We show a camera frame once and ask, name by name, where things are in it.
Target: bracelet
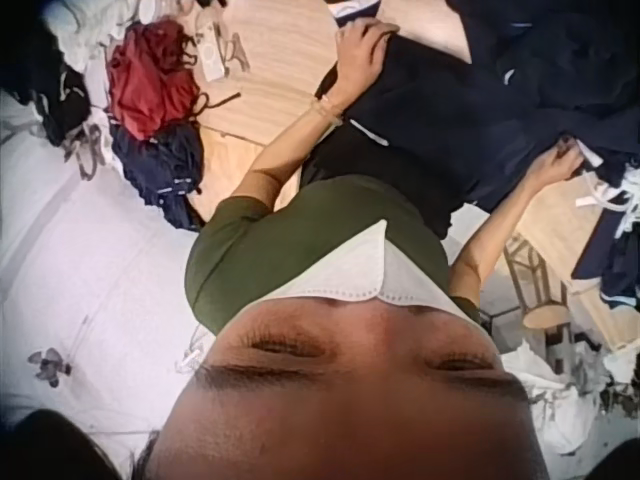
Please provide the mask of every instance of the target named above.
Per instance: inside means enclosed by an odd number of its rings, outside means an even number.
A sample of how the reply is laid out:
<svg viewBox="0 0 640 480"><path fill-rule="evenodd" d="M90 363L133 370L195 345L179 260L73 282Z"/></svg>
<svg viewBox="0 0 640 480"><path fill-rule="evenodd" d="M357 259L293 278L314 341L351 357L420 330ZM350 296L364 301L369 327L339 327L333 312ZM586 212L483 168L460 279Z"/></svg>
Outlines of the bracelet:
<svg viewBox="0 0 640 480"><path fill-rule="evenodd" d="M323 95L321 99L314 98L311 101L311 108L313 108L316 112L321 114L323 117L328 118L331 121L331 124L334 127L341 126L344 122L342 118L334 115L331 112L331 108L333 105L331 104L331 100L326 95Z"/></svg>

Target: white face mask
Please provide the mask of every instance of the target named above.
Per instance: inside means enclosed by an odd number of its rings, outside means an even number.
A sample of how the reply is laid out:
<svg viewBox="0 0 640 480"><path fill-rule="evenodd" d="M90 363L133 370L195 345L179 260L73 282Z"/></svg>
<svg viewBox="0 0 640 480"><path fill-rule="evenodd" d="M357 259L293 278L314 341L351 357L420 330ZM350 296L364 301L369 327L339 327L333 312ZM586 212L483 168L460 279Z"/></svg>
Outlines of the white face mask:
<svg viewBox="0 0 640 480"><path fill-rule="evenodd" d="M378 298L392 305L431 307L475 325L422 270L386 239L381 220L347 240L302 274L243 309L266 300L320 297L342 302Z"/></svg>

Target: red fabric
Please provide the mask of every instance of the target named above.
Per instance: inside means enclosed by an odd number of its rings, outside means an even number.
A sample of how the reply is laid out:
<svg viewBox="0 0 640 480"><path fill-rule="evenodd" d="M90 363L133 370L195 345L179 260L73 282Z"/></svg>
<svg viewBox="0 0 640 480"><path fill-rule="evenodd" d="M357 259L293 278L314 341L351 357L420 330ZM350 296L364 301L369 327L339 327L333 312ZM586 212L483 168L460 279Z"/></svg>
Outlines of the red fabric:
<svg viewBox="0 0 640 480"><path fill-rule="evenodd" d="M182 62L181 25L135 24L107 64L111 113L138 140L191 114L198 87Z"/></svg>

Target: closed eye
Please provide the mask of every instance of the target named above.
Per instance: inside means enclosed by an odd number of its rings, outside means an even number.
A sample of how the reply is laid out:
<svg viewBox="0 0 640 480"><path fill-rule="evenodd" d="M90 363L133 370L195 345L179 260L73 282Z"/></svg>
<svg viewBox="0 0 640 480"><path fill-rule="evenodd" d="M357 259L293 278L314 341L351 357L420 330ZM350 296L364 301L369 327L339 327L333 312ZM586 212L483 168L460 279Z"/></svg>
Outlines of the closed eye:
<svg viewBox="0 0 640 480"><path fill-rule="evenodd" d="M315 358L322 355L322 351L313 345L290 341L259 340L251 343L251 348L268 353L281 353L294 357Z"/></svg>

